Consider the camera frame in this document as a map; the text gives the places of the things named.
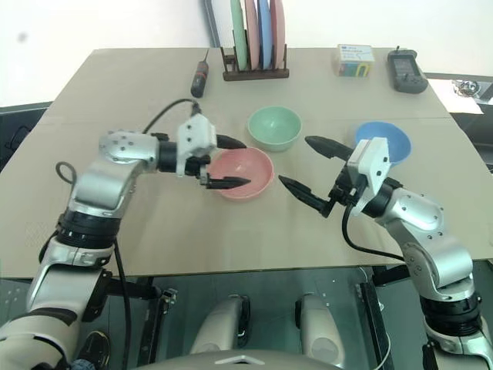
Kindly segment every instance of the wooden table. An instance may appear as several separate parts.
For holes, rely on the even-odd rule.
[[[189,96],[204,49],[96,50],[0,175],[1,274],[26,278],[64,211],[69,186],[54,171],[66,160],[82,173],[95,159],[108,129],[141,130],[162,107]],[[282,105],[303,121],[302,136],[351,143],[355,128],[386,120],[411,138],[411,156],[390,176],[406,188],[436,198],[450,230],[474,259],[493,257],[493,181],[468,138],[432,89],[419,95],[394,91],[387,75],[388,49],[375,49],[367,78],[337,77],[335,49],[288,50],[289,79],[224,82],[220,51],[210,51],[203,113],[218,133],[253,145],[245,130],[257,109]],[[155,130],[176,136],[189,107],[177,106]],[[298,140],[284,153],[269,153],[276,174],[293,177],[327,195],[343,163]],[[279,180],[247,203],[224,200],[193,178],[143,175],[119,233],[129,275],[195,274],[299,267],[390,264],[394,260],[351,250],[340,232],[342,207],[328,219],[303,205]],[[387,232],[368,217],[350,221],[350,235],[365,247],[400,253]]]

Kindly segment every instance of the plate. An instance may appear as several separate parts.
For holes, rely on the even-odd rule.
[[[252,69],[259,66],[260,40],[257,10],[253,0],[245,0],[246,29],[248,30],[248,49],[250,50],[250,64]]]
[[[260,33],[260,64],[263,69],[269,69],[272,59],[272,26],[267,0],[259,0],[259,33]]]
[[[286,30],[284,27],[284,7],[282,0],[270,0],[270,19],[272,23],[272,39],[274,44],[274,68],[280,68],[284,59]]]
[[[245,39],[245,26],[243,25],[243,11],[240,0],[231,0],[231,17],[233,18],[233,37],[238,58],[238,69],[247,69],[247,41]]]

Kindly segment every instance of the white wall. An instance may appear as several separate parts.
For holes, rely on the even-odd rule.
[[[224,0],[213,0],[232,45]],[[425,72],[493,76],[493,0],[283,0],[288,47],[400,45]]]
[[[93,49],[207,47],[203,0],[0,0],[0,106],[53,100]],[[289,47],[401,45],[425,72],[493,76],[493,0],[283,0]],[[213,0],[231,46],[230,1]]]
[[[0,0],[0,106],[53,100],[93,49],[208,45],[202,0]]]

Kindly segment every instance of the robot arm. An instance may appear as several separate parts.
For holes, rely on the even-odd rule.
[[[280,177],[286,188],[325,217],[335,203],[340,203],[346,207],[346,220],[349,214],[363,213],[385,227],[401,247],[420,295],[430,349],[440,352],[437,358],[446,354],[479,356],[483,368],[493,370],[493,349],[479,313],[472,259],[446,228],[443,208],[387,178],[390,163],[384,138],[361,140],[354,151],[319,136],[309,136],[306,141],[318,153],[328,158],[337,156],[346,165],[329,201],[314,196],[295,180]]]
[[[112,277],[104,266],[140,174],[186,174],[208,189],[250,182],[210,178],[206,165],[216,147],[245,146],[216,135],[214,126],[197,112],[179,128],[177,143],[165,134],[124,130],[101,137],[97,159],[73,187],[57,231],[42,251],[27,313],[0,328],[2,369],[66,368],[72,360],[81,321],[97,317],[104,305],[104,289]]]

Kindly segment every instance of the black screwdriver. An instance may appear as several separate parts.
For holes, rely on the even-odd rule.
[[[203,90],[206,88],[207,75],[209,74],[209,65],[206,62],[207,54],[209,54],[209,49],[207,49],[204,59],[197,64],[197,70],[195,71],[195,75],[193,75],[190,92],[196,98],[201,98]]]

